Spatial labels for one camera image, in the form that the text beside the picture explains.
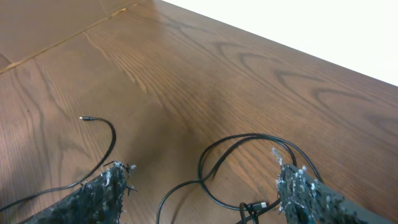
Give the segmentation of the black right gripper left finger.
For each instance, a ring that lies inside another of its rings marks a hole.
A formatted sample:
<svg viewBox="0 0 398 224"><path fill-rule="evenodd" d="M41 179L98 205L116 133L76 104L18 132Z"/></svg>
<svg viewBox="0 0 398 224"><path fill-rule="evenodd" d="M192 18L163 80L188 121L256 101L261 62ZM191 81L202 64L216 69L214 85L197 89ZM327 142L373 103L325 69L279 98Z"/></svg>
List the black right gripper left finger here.
<svg viewBox="0 0 398 224"><path fill-rule="evenodd" d="M128 185L135 165L113 161L112 167L95 179L83 184L65 198L23 221L25 224L80 224L120 222L125 192L134 190Z"/></svg>

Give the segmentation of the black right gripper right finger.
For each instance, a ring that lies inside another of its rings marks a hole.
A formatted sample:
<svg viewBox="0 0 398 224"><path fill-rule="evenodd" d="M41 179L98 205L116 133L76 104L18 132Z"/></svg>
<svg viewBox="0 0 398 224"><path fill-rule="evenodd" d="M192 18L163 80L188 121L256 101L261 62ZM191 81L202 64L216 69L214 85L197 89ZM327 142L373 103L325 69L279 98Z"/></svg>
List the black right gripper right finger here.
<svg viewBox="0 0 398 224"><path fill-rule="evenodd" d="M390 223L312 178L305 166L299 169L284 164L277 149L273 148L272 153L280 164L281 173L276 179L279 209L287 223Z"/></svg>

